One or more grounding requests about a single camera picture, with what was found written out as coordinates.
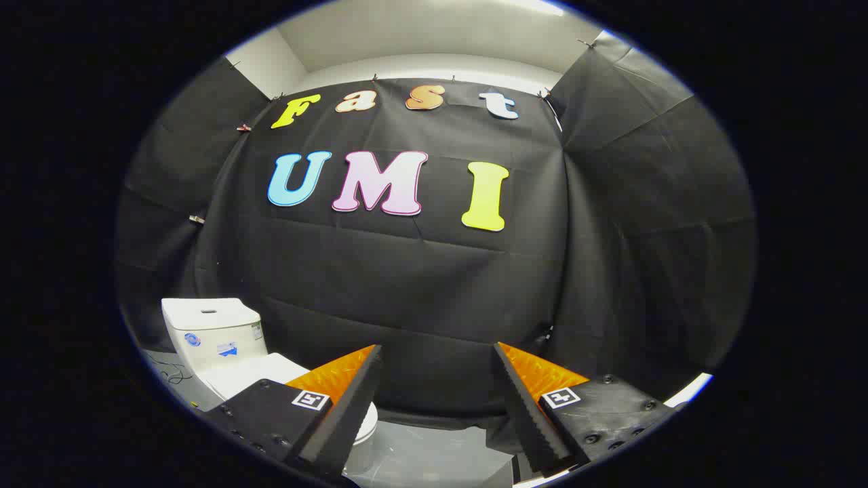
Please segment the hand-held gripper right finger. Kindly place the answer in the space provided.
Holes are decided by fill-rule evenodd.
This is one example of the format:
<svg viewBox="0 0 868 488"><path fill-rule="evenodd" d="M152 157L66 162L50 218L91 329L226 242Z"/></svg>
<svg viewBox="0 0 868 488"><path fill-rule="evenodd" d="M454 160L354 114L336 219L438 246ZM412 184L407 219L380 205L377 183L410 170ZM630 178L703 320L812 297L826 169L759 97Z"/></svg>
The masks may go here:
<svg viewBox="0 0 868 488"><path fill-rule="evenodd" d="M493 375L530 467L542 474L601 462L677 413L617 376L586 377L501 341Z"/></svg>

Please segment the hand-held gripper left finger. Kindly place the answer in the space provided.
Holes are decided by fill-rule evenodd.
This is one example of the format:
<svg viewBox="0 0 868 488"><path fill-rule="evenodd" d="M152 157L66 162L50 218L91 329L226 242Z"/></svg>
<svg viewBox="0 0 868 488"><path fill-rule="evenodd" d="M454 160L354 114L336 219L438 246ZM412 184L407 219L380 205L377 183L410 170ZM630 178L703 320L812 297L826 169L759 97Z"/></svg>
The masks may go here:
<svg viewBox="0 0 868 488"><path fill-rule="evenodd" d="M279 382L257 379L203 420L252 454L324 479L340 479L372 406L382 345L369 345Z"/></svg>

